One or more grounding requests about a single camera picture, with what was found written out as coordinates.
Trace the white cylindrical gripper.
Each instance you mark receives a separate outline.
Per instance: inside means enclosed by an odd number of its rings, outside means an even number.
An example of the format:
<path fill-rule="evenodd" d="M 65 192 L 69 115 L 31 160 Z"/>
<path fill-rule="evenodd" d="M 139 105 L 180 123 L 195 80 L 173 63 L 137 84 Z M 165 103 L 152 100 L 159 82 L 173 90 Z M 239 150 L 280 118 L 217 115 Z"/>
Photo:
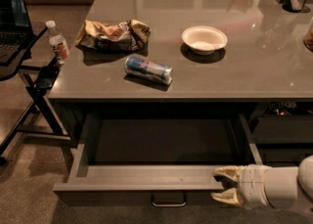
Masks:
<path fill-rule="evenodd" d="M 245 206 L 247 208 L 260 208 L 269 206 L 265 193 L 265 173 L 269 166 L 251 164 L 244 166 L 222 166 L 212 171 L 216 181 L 221 182 L 224 187 L 235 188 L 221 193 L 212 193 L 215 201 L 227 203 L 234 206 Z"/>

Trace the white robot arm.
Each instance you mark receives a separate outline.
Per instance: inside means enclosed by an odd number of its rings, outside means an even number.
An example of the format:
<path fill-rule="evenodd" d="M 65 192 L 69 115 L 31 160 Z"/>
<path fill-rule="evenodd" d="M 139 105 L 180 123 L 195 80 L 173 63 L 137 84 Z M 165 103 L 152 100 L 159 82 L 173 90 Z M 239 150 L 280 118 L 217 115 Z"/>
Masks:
<path fill-rule="evenodd" d="M 313 217 L 313 156 L 299 166 L 273 167 L 263 164 L 223 166 L 212 171 L 224 190 L 211 197 L 246 209 L 282 209 Z"/>

